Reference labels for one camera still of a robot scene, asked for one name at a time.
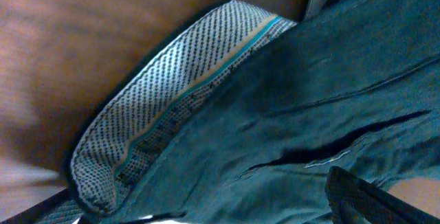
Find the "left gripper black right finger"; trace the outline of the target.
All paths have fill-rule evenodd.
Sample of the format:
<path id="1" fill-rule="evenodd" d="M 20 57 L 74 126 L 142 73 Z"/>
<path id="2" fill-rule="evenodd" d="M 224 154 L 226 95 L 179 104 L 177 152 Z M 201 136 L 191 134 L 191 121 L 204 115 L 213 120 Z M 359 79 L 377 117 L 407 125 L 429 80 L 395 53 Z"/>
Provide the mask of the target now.
<path id="1" fill-rule="evenodd" d="M 439 219 L 333 166 L 325 192 L 334 224 L 439 224 Z"/>

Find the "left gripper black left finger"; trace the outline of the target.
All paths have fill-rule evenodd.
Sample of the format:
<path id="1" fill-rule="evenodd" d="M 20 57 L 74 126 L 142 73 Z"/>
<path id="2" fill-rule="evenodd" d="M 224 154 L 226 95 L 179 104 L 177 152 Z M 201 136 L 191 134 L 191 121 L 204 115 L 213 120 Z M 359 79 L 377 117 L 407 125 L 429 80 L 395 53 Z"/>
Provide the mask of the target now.
<path id="1" fill-rule="evenodd" d="M 46 217 L 47 215 L 54 212 L 57 208 L 59 208 L 63 203 L 69 201 L 69 192 L 68 189 L 65 189 L 54 196 L 32 206 L 31 208 L 13 216 L 5 221 L 2 221 L 1 224 L 31 224 L 35 223 L 38 220 Z"/>

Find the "black shorts with patterned waistband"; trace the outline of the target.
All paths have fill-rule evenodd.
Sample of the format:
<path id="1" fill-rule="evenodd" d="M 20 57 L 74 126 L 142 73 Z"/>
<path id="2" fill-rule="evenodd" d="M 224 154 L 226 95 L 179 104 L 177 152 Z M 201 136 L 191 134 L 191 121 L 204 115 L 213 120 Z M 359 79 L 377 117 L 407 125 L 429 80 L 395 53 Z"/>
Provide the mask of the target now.
<path id="1" fill-rule="evenodd" d="M 99 106 L 39 223 L 329 223 L 339 166 L 387 190 L 439 178 L 439 0 L 243 1 L 173 32 Z"/>

